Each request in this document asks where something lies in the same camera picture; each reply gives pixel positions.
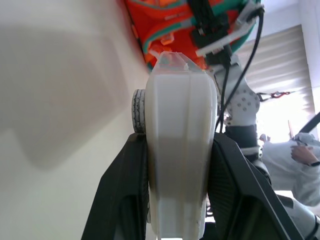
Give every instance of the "black plastic cover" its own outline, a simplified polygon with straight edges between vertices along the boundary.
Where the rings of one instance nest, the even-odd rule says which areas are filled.
[[[200,240],[220,240],[214,222],[205,223],[204,235]]]
[[[147,173],[146,136],[134,133],[100,180],[82,240],[145,240]]]
[[[187,0],[187,3],[196,20],[196,28],[205,31],[220,26],[220,20],[214,15],[208,0]]]
[[[220,240],[303,240],[267,179],[224,134],[214,137],[207,191]]]

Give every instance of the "white shirt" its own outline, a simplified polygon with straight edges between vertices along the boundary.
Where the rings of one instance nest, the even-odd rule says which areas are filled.
[[[318,143],[306,142],[320,159]],[[320,204],[320,166],[312,167],[296,162],[291,157],[291,146],[297,142],[264,143],[262,161],[268,169],[273,190],[292,191],[296,200],[307,206]]]

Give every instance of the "person's hand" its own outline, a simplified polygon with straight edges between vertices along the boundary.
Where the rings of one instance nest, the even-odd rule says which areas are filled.
[[[316,163],[319,160],[312,153],[313,147],[311,146],[292,146],[291,157],[298,163],[310,165]]]

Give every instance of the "white wall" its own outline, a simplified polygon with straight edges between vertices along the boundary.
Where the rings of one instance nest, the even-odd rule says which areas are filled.
[[[79,240],[148,73],[111,0],[0,0],[0,239]]]
[[[281,32],[285,29],[292,28],[301,24],[299,5],[294,4],[282,10],[275,12],[268,12],[265,9],[262,36]],[[255,25],[248,41],[256,39],[258,24]]]
[[[299,10],[315,112],[320,112],[320,1],[300,0]]]

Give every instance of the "black wire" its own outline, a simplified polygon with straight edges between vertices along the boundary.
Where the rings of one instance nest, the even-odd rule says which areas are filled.
[[[221,114],[223,114],[225,112],[225,93],[226,93],[226,87],[227,87],[227,81],[228,81],[228,77],[229,77],[229,70],[230,70],[230,66],[228,65],[225,68],[225,75],[224,75],[224,80],[223,80],[223,86],[222,86],[222,92],[221,92],[221,105],[220,105],[220,109],[221,109]],[[220,120],[220,133],[222,133],[222,128],[224,125],[224,118],[222,117]]]
[[[255,42],[254,42],[254,46],[253,46],[253,49],[252,49],[252,53],[250,55],[250,58],[248,60],[248,62],[246,63],[246,66],[244,68],[244,70],[242,71],[238,81],[236,82],[231,94],[229,95],[228,99],[226,100],[225,102],[225,106],[228,106],[228,104],[230,103],[232,97],[235,95],[240,83],[241,83],[241,80],[244,78],[245,74],[247,73],[247,70],[248,68],[250,67],[250,64],[252,62],[252,60],[254,59],[254,56],[256,54],[256,51],[257,51],[257,48],[258,48],[258,45],[259,45],[259,42],[260,42],[260,38],[261,38],[261,33],[262,33],[262,28],[263,28],[263,25],[264,25],[264,12],[263,10],[259,12],[258,14],[259,16],[259,25],[258,25],[258,30],[257,30],[257,33],[256,33],[256,38],[255,38]],[[215,124],[215,129],[217,129],[218,127],[218,124],[219,122],[223,122],[223,119],[224,119],[224,110],[221,111],[220,113],[220,116],[218,117],[218,120]]]

